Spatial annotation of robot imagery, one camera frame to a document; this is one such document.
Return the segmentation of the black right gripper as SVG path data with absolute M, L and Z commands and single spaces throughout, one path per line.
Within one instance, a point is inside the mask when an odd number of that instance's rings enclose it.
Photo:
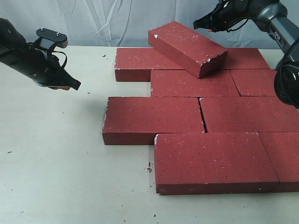
M 225 31 L 235 18 L 234 2 L 218 2 L 212 12 L 193 22 L 193 28 L 207 29 L 208 32 Z

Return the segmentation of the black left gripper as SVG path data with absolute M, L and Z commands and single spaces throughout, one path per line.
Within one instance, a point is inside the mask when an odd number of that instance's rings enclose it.
M 64 69 L 66 64 L 61 65 L 59 58 L 50 52 L 28 50 L 28 64 L 28 78 L 41 87 L 68 91 L 70 88 L 78 90 L 81 85 Z

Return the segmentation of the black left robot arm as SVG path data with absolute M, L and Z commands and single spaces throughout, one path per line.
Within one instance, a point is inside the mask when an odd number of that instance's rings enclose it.
M 81 82 L 74 79 L 66 70 L 67 59 L 60 64 L 53 53 L 55 47 L 66 48 L 67 36 L 47 28 L 36 31 L 38 38 L 26 42 L 12 23 L 4 18 L 0 20 L 0 62 L 25 75 L 41 87 L 50 89 L 78 90 Z

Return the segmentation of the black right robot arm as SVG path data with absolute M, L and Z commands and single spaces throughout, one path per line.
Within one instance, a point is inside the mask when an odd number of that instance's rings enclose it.
M 299 28 L 278 0 L 220 0 L 215 9 L 193 22 L 194 29 L 232 32 L 242 20 L 252 20 L 278 44 L 284 56 L 275 70 L 274 89 L 281 102 L 299 107 Z

